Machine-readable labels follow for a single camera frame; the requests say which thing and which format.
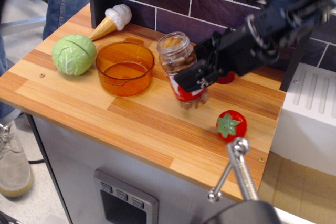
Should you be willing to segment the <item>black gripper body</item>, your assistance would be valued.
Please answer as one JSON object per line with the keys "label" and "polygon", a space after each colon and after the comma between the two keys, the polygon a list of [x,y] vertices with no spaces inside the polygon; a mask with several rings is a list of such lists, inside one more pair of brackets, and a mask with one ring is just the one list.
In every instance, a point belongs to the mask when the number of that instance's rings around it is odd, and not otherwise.
{"label": "black gripper body", "polygon": [[257,18],[249,15],[237,30],[223,34],[212,33],[195,47],[197,61],[206,60],[216,65],[218,78],[229,72],[243,76],[279,58],[279,46],[271,39],[262,38],[256,24]]}

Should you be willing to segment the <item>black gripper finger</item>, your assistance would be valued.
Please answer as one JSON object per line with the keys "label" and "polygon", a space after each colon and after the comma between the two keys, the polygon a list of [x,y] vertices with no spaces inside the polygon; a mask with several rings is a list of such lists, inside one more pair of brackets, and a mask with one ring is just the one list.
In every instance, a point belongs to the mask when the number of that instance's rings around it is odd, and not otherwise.
{"label": "black gripper finger", "polygon": [[200,60],[179,72],[174,80],[186,92],[207,88],[218,80],[216,65]]}
{"label": "black gripper finger", "polygon": [[196,63],[197,62],[197,55],[195,53],[194,47],[188,47],[187,62],[188,63]]}

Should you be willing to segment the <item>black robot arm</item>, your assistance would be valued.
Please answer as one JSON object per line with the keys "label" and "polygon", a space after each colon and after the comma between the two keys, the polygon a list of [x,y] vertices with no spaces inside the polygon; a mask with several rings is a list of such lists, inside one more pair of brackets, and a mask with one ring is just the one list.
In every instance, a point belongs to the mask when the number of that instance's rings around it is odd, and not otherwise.
{"label": "black robot arm", "polygon": [[197,62],[174,77],[183,90],[193,92],[230,72],[243,76],[275,63],[281,44],[291,43],[325,23],[335,8],[335,0],[265,1],[266,7],[247,16],[237,30],[215,32],[195,46]]}

